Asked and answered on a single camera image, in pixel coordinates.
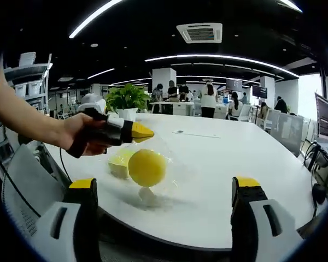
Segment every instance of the white pot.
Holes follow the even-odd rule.
[[[135,122],[137,110],[138,110],[137,108],[117,109],[116,112],[118,113],[120,118]]]

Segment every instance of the hand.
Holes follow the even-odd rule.
[[[104,121],[95,121],[92,117],[83,113],[79,113],[60,122],[61,126],[59,131],[58,144],[59,147],[64,150],[70,149],[72,143],[74,142],[75,136],[85,126],[100,127],[104,123]],[[103,141],[89,141],[83,156],[95,156],[98,154],[103,154],[109,147],[110,146]]]

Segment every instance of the air conditioning vent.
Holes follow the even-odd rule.
[[[222,23],[191,23],[176,28],[188,44],[222,42]]]

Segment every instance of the desk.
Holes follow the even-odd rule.
[[[172,201],[165,209],[143,210],[122,200],[133,196],[124,192],[127,188],[122,182],[106,173],[107,160],[119,147],[109,148],[107,155],[80,159],[62,151],[71,179],[95,177],[98,204],[117,221],[174,245],[229,250],[234,176],[255,178],[267,197],[276,199],[295,218],[296,228],[312,219],[309,171],[255,124],[159,114],[137,116],[137,121],[151,128],[174,153],[174,161],[193,171],[191,179],[167,196]],[[173,133],[177,130],[221,138]],[[61,167],[58,148],[46,148]],[[323,208],[319,205],[318,213]]]
[[[152,107],[152,113],[154,111],[154,105],[185,105],[186,107],[190,107],[189,109],[189,116],[193,116],[194,115],[194,111],[193,111],[193,107],[195,105],[195,103],[193,102],[153,102],[151,103],[151,105],[153,105]]]

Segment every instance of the clear plastic bag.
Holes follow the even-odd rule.
[[[127,163],[129,159],[142,149],[152,150],[160,154],[166,162],[166,172],[163,179],[149,188],[138,185],[128,174]],[[133,142],[119,149],[115,154],[109,156],[108,168],[108,173],[120,181],[120,187],[125,187],[127,197],[126,199],[123,198],[123,201],[142,209],[161,208],[171,205],[173,201],[178,201],[177,192],[180,187],[184,186],[185,181],[192,179],[193,175],[192,170],[177,160],[174,153],[169,150],[166,143],[158,135],[141,143]]]

